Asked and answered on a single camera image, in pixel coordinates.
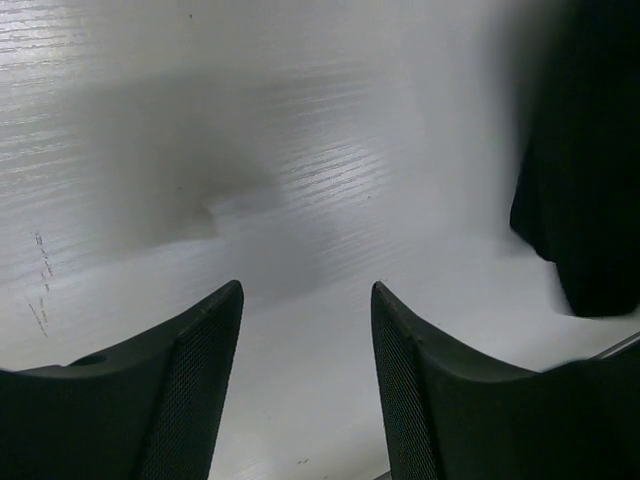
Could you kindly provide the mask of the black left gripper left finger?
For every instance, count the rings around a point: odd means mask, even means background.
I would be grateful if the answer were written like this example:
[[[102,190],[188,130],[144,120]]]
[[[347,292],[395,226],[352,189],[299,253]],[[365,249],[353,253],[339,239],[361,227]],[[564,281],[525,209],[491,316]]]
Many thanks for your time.
[[[231,281],[66,365],[1,374],[5,479],[205,479],[244,305]]]

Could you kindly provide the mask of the black skirt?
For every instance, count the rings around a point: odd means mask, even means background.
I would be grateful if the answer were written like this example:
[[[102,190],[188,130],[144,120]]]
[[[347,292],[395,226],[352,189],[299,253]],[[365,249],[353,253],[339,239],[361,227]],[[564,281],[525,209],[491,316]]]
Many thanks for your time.
[[[509,224],[551,263],[577,317],[639,306],[639,5],[549,1],[530,11]]]

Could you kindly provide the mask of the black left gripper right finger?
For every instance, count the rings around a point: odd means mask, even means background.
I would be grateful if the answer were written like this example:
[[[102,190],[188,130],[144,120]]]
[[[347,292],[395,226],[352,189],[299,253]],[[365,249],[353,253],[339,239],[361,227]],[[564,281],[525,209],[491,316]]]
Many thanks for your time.
[[[638,477],[638,343],[534,372],[426,322],[382,283],[371,328],[393,478]]]

